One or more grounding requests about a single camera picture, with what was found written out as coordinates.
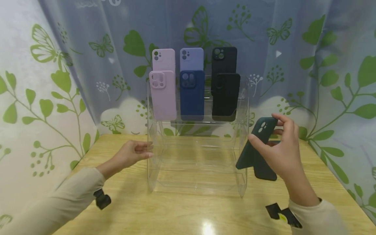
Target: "black phone case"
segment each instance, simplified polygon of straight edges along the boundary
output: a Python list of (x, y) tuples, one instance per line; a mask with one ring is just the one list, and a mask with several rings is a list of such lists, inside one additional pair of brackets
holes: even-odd
[[(219, 59), (215, 50), (223, 50), (224, 58)], [(236, 73), (236, 63), (238, 49), (236, 47), (215, 47), (212, 51), (212, 77), (211, 77), (211, 94), (214, 95), (217, 75), (219, 73)]]
[(234, 121), (238, 106), (240, 75), (219, 73), (213, 96), (212, 118), (214, 121)]
[[(252, 134), (257, 136), (264, 144), (266, 144), (273, 133), (278, 119), (273, 117), (263, 117), (257, 120)], [(237, 169), (244, 169), (252, 167), (255, 172), (256, 178), (265, 180), (277, 180), (277, 175), (266, 163), (261, 154), (251, 145), (249, 141), (246, 142), (243, 151), (240, 154), (238, 162), (236, 163)]]

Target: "sleeve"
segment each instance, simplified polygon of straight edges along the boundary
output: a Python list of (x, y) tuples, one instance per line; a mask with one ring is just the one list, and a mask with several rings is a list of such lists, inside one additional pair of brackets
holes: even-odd
[(95, 199), (105, 178), (96, 168), (84, 168), (47, 198), (34, 203), (2, 229), (1, 235), (49, 235), (74, 219)]
[(313, 207), (299, 206), (290, 200), (288, 207), (303, 227), (291, 227), (293, 235), (349, 234), (335, 207), (325, 200)]

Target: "table surface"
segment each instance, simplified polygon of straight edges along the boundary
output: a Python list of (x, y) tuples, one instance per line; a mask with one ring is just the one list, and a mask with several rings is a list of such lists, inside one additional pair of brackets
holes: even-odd
[[(96, 167), (111, 158), (129, 139), (146, 136), (102, 135), (73, 170)], [(317, 195), (334, 204), (351, 234), (376, 234), (376, 227), (351, 198), (309, 145), (300, 141), (300, 153), (308, 179)], [(248, 173), (244, 197), (149, 192), (146, 161), (138, 162), (109, 179), (103, 190), (112, 203), (100, 211), (95, 202), (57, 235), (129, 234), (291, 234), (291, 228), (269, 217), (265, 206), (288, 206), (288, 192), (278, 178), (271, 182)]]

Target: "purple phone case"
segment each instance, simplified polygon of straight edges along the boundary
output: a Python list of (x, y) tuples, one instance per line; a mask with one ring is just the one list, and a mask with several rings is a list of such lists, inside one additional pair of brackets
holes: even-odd
[(153, 71), (172, 71), (175, 74), (174, 49), (154, 49), (152, 52), (152, 57)]
[(157, 121), (176, 119), (175, 76), (172, 71), (149, 73), (154, 118)]
[(201, 47), (180, 50), (180, 72), (204, 70), (204, 50)]

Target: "blue phone case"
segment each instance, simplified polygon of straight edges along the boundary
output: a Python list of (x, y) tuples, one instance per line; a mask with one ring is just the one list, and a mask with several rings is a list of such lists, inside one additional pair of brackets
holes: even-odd
[(204, 119), (204, 71), (180, 72), (180, 115), (185, 121)]
[(180, 71), (204, 70), (204, 50), (201, 47), (180, 50)]

